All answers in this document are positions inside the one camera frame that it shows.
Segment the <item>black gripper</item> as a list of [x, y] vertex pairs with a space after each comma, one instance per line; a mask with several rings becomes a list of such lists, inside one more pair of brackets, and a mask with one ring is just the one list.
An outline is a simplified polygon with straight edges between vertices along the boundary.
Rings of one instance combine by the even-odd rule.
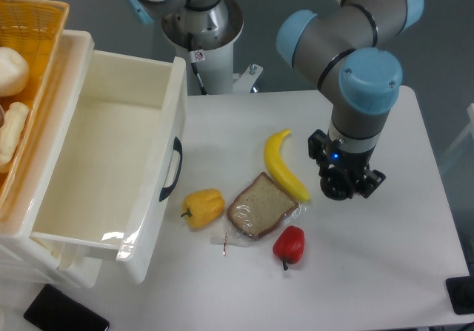
[[331, 139], [330, 134], [316, 130], [308, 138], [309, 157], [319, 167], [320, 185], [329, 181], [329, 171], [339, 171], [350, 183], [355, 184], [355, 192], [363, 198], [369, 198], [385, 181], [381, 171], [370, 169], [370, 159], [375, 149], [367, 148], [361, 141], [353, 142], [349, 138]]

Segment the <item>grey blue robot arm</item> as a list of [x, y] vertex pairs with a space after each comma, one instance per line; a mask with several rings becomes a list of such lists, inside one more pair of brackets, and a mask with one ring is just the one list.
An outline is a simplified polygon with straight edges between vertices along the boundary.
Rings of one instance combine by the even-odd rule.
[[[201, 95], [236, 88], [232, 64], [211, 60], [243, 27], [233, 0], [128, 0], [145, 24], [159, 19], [164, 34], [188, 65], [189, 82]], [[379, 44], [416, 23], [424, 0], [337, 0], [320, 17], [309, 10], [289, 16], [276, 36], [280, 56], [333, 106], [327, 131], [308, 140], [322, 192], [341, 201], [370, 196], [384, 174], [370, 158], [402, 82], [398, 59]]]

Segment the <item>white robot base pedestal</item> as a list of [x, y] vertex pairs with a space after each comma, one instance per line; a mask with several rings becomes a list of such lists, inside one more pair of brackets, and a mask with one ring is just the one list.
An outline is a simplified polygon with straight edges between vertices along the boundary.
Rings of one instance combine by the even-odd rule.
[[190, 96], [257, 93], [263, 67], [250, 64], [234, 71], [234, 44], [244, 28], [241, 8], [234, 0], [220, 0], [213, 8], [186, 7], [166, 15], [161, 28], [186, 61]]

